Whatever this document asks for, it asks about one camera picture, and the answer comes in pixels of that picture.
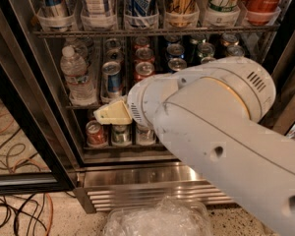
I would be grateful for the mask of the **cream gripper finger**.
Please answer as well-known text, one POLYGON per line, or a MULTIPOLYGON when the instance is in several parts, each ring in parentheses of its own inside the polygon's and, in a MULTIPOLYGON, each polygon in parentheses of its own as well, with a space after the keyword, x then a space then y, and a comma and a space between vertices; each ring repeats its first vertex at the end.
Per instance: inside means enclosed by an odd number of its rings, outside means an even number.
POLYGON ((123 99, 113 100, 99 107, 93 115, 101 125, 129 125, 133 121, 123 99))

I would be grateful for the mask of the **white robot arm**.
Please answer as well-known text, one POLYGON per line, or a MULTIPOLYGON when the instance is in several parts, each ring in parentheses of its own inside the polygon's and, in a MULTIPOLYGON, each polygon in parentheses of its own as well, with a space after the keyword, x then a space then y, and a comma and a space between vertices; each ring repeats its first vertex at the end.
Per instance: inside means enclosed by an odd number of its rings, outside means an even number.
POLYGON ((260 125, 274 103, 270 74, 227 57, 136 83, 95 110, 102 124, 154 130, 184 164, 279 236, 295 236, 295 141, 260 125))

